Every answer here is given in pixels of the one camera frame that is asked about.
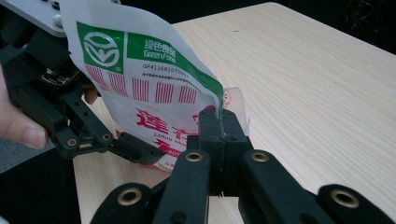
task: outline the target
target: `green label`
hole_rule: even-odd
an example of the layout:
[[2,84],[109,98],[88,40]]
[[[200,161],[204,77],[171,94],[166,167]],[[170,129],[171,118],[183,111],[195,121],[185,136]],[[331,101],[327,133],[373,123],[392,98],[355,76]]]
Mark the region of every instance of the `green label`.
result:
[[84,63],[123,74],[124,32],[77,22]]
[[168,42],[149,35],[128,33],[126,54],[131,59],[168,63],[186,71],[201,83],[201,85],[213,91],[218,96],[221,110],[223,103],[222,85],[213,77],[200,71]]

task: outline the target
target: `gray floor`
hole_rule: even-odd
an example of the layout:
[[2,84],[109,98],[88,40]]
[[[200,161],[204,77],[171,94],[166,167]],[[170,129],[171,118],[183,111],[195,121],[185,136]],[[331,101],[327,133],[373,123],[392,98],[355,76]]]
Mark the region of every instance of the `gray floor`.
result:
[[52,143],[49,143],[44,149],[37,150],[0,138],[0,173],[9,170],[21,162],[29,160],[50,148],[54,148]]

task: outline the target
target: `human hand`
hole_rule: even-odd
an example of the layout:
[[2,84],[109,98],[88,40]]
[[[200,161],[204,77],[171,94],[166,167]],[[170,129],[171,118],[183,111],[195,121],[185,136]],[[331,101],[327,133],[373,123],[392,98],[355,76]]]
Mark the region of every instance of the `human hand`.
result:
[[[93,104],[97,98],[97,89],[93,86],[84,87],[84,99]],[[32,119],[25,116],[21,109],[13,106],[8,98],[7,86],[0,67],[0,137],[24,144],[28,147],[44,148],[48,141],[47,131]]]

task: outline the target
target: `light wood tabletop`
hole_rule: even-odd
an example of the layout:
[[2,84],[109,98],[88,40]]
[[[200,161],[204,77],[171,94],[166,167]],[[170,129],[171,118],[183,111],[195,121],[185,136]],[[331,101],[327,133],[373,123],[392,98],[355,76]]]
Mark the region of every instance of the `light wood tabletop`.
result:
[[[257,149],[305,188],[353,188],[396,220],[396,56],[275,3],[175,24],[224,87],[239,87]],[[92,107],[114,130],[101,100]],[[128,182],[169,176],[111,153],[74,159],[81,219]],[[242,223],[210,198],[209,223]]]

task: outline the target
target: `green food logo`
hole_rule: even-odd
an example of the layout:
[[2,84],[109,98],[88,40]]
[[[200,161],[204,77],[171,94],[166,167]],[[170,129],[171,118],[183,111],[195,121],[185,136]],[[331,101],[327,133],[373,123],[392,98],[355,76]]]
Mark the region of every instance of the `green food logo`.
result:
[[78,36],[84,63],[123,73],[124,32],[89,26],[78,22]]

